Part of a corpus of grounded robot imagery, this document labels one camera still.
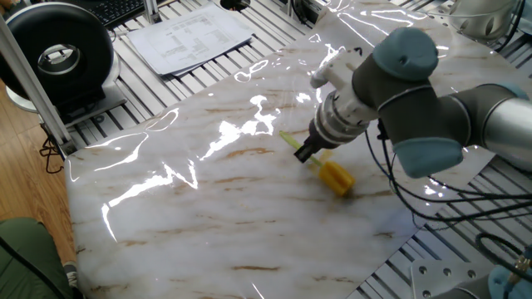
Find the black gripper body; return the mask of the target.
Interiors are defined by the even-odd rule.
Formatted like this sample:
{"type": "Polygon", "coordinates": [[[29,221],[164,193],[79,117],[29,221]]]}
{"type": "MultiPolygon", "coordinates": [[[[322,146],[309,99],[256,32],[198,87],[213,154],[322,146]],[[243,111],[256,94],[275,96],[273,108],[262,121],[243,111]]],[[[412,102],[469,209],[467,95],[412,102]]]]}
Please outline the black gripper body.
{"type": "Polygon", "coordinates": [[[309,123],[306,144],[311,145],[315,151],[332,150],[341,145],[340,142],[333,139],[317,119],[312,119],[309,123]]]}

